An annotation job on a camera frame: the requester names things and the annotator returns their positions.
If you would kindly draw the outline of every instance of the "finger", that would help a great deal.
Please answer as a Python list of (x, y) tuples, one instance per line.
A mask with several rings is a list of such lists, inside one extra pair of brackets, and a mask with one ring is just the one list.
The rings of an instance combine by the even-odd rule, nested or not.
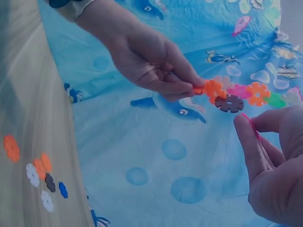
[(258, 117), (252, 118), (252, 123), (259, 132), (279, 132), (281, 119), (284, 114), (294, 107), (287, 107), (279, 110), (267, 110)]
[(183, 81), (178, 81), (176, 83), (160, 81), (153, 70), (147, 72), (146, 75), (137, 82), (137, 85), (160, 94), (182, 94), (193, 90), (193, 86), (191, 84)]
[(250, 183), (252, 183), (255, 177), (267, 170), (266, 160), (248, 119), (238, 115), (234, 119), (234, 125), (244, 151)]
[(186, 83), (184, 81), (181, 81), (176, 75), (174, 75), (173, 73), (168, 74), (165, 78), (164, 78), (165, 82), (168, 83), (174, 83), (174, 84), (182, 84), (182, 86), (186, 86), (188, 87), (188, 89), (190, 89), (189, 91), (186, 91), (186, 96), (187, 97), (193, 97), (195, 95), (194, 93), (194, 89), (193, 86), (189, 83)]
[(185, 92), (185, 93), (182, 93), (182, 94), (163, 94), (162, 96), (170, 102), (175, 102), (175, 101), (180, 100), (182, 98), (191, 97), (191, 93)]
[(167, 61), (174, 67), (174, 73), (182, 81), (195, 87), (203, 87), (204, 81), (174, 43), (167, 44)]
[(272, 145), (267, 139), (260, 137), (260, 142), (274, 167), (278, 167), (286, 161), (282, 151), (276, 146)]

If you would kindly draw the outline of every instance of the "hand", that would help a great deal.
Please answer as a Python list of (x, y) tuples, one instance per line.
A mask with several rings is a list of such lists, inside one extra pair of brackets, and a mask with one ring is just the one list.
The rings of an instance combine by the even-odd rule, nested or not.
[(203, 80), (179, 48), (111, 0), (95, 0), (77, 24), (110, 51), (117, 69), (134, 84), (170, 101), (194, 96)]
[(127, 79), (170, 101), (192, 97), (193, 86), (204, 85), (179, 48), (145, 25), (109, 50), (117, 69)]
[(250, 180), (249, 203), (266, 219), (300, 227), (303, 223), (303, 108), (266, 111), (252, 122), (259, 132), (279, 133), (282, 151), (263, 137), (258, 141), (246, 118), (241, 115), (235, 118)]

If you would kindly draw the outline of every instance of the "snowflake building block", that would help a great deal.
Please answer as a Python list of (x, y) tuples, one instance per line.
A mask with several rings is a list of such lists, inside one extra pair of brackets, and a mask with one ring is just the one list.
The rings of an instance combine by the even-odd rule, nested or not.
[(268, 87), (259, 82), (253, 82), (247, 86), (246, 91), (252, 93), (252, 96), (249, 98), (249, 104), (252, 106), (263, 106), (267, 104), (264, 98), (270, 98)]
[(226, 98), (226, 92), (222, 90), (223, 86), (216, 80), (209, 80), (205, 84), (205, 93), (209, 97), (211, 104), (214, 104), (215, 99), (219, 96)]
[(242, 99), (234, 95), (227, 95), (226, 98), (217, 97), (215, 99), (215, 106), (220, 108), (221, 111), (237, 113), (244, 108)]

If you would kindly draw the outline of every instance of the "flower appliqué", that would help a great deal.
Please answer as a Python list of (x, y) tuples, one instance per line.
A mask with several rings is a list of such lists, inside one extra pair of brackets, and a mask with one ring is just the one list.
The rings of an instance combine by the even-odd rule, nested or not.
[(27, 171), (27, 178), (29, 179), (29, 182), (32, 184), (32, 186), (36, 188), (39, 187), (40, 180), (36, 168), (31, 163), (28, 163), (26, 166), (26, 171)]
[(41, 192), (41, 201), (42, 201), (44, 208), (48, 212), (52, 213), (54, 211), (53, 200), (52, 200), (51, 196), (48, 194), (48, 192), (46, 192), (46, 191)]
[(4, 137), (4, 148), (7, 156), (13, 161), (18, 162), (20, 159), (20, 149), (14, 137), (11, 135)]

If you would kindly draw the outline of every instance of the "blue flower decoration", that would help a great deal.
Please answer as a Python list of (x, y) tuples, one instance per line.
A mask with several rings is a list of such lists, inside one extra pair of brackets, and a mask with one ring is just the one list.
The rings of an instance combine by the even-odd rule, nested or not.
[(71, 88), (70, 84), (68, 83), (64, 83), (64, 90), (67, 92), (71, 103), (80, 102), (84, 98), (82, 91), (76, 91), (75, 89)]
[(49, 0), (49, 5), (52, 8), (58, 9), (67, 5), (67, 3), (69, 3), (70, 1), (71, 0)]
[(59, 189), (60, 189), (61, 195), (62, 195), (65, 199), (67, 199), (67, 198), (68, 198), (68, 193), (67, 193), (66, 187), (65, 187), (65, 185), (63, 184), (63, 182), (59, 182)]

